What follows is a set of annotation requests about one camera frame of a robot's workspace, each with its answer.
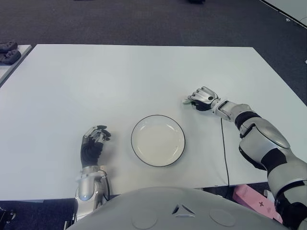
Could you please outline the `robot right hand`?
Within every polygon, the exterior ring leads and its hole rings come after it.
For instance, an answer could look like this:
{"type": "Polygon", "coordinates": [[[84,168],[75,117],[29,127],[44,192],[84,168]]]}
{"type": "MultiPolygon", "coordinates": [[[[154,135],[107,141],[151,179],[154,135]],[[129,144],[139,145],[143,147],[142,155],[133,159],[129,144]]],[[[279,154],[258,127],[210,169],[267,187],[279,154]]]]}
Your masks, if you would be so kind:
{"type": "Polygon", "coordinates": [[[183,104],[191,104],[198,111],[211,110],[220,101],[217,93],[203,86],[183,100],[183,104]]]}

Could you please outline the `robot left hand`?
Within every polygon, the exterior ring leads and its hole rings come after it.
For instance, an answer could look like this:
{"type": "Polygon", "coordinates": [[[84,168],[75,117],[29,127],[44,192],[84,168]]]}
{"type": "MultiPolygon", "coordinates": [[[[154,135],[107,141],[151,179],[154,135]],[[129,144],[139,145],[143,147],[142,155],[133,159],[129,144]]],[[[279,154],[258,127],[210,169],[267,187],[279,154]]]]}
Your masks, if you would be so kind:
{"type": "Polygon", "coordinates": [[[82,168],[98,165],[104,143],[110,137],[111,134],[104,125],[93,126],[83,135],[80,151],[82,168]]]}

